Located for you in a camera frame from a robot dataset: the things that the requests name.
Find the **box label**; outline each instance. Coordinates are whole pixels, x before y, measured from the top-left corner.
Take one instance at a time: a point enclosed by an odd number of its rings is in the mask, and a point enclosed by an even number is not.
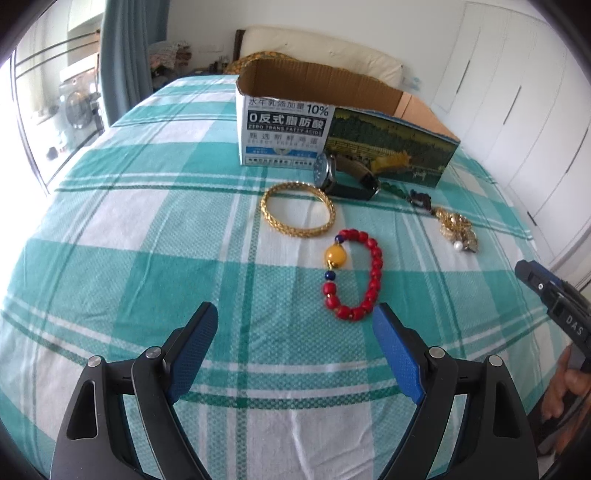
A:
[[[328,136],[334,106],[245,97],[242,162],[312,168]]]

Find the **cabinet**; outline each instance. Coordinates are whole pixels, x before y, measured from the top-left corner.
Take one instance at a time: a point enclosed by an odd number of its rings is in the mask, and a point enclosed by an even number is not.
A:
[[[467,3],[431,106],[509,192],[544,263],[568,259],[591,231],[591,86],[554,30]]]
[[[569,53],[548,120],[511,188],[534,217],[550,197],[581,147],[591,121],[591,88]]]
[[[591,135],[587,134],[572,165],[534,217],[555,257],[565,253],[591,219],[586,195],[590,179]]]
[[[490,8],[482,20],[474,52],[446,118],[446,126],[459,138],[466,135],[495,75],[510,17],[509,10]]]
[[[445,112],[452,107],[456,93],[463,83],[462,79],[470,66],[485,9],[484,5],[468,4],[464,10],[456,45],[433,100],[433,103]]]
[[[106,0],[72,0],[68,30],[72,30],[105,11]]]
[[[487,159],[501,132],[534,47],[537,25],[538,21],[531,17],[511,13],[496,73],[474,122],[462,138],[462,147],[474,158]]]
[[[566,47],[549,26],[539,22],[521,84],[483,162],[502,186],[509,184],[534,146],[556,100],[565,61]]]

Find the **braided gold bracelet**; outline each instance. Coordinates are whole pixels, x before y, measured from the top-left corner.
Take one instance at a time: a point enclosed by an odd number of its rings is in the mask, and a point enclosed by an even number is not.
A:
[[[317,226],[314,228],[295,228],[290,225],[286,225],[279,220],[277,220],[273,215],[269,213],[267,210],[267,200],[271,195],[281,190],[304,190],[305,192],[310,192],[319,200],[322,201],[326,205],[326,208],[329,210],[329,221],[326,222],[322,226]],[[318,236],[325,233],[330,227],[333,226],[335,222],[335,206],[330,201],[328,196],[320,189],[310,185],[309,183],[303,183],[301,181],[287,181],[285,183],[278,183],[277,185],[273,185],[270,189],[268,189],[265,194],[262,196],[261,199],[261,213],[265,220],[271,225],[275,230],[278,232],[283,233],[284,235],[289,236],[298,236],[300,238],[310,238],[312,236]]]

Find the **watch face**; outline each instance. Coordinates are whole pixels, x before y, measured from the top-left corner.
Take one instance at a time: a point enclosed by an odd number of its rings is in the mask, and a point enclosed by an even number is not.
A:
[[[321,189],[324,186],[324,182],[329,175],[329,162],[326,155],[321,153],[318,155],[316,162],[314,163],[314,185]]]

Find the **wardrobe handle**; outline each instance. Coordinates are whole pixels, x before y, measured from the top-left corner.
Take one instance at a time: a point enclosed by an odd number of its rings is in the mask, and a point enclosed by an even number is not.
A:
[[[585,141],[585,138],[587,137],[588,132],[589,132],[589,127],[587,127],[587,130],[585,130],[585,134],[583,135],[583,139],[581,140],[581,143],[579,144],[579,147],[577,148],[577,151],[575,152],[573,159],[570,161],[569,167],[564,172],[565,175],[569,172],[570,167],[573,166],[574,160],[575,160],[575,158],[577,158],[577,155],[579,155],[579,151],[581,150],[581,147],[583,146],[583,142]]]
[[[507,119],[509,118],[509,115],[511,114],[511,111],[513,110],[513,107],[515,106],[515,102],[517,101],[517,97],[519,96],[520,91],[521,91],[521,85],[519,85],[519,88],[517,89],[517,94],[515,95],[515,98],[513,99],[513,103],[511,104],[511,108],[509,108],[509,111],[507,112],[507,116],[505,117],[505,120],[503,121],[503,125],[505,125]]]
[[[530,220],[532,221],[532,223],[533,223],[535,226],[538,226],[538,224],[535,222],[534,218],[531,216],[531,213],[530,213],[530,212],[526,212],[526,213],[527,213],[527,216],[528,216],[528,217],[530,217]]]
[[[468,67],[470,66],[470,61],[471,59],[468,60],[468,63],[466,64],[466,69],[464,70],[464,75],[462,75],[462,79],[460,80],[460,85],[457,86],[456,95],[460,91],[460,87],[462,86],[464,78],[466,77],[466,72],[468,71]]]

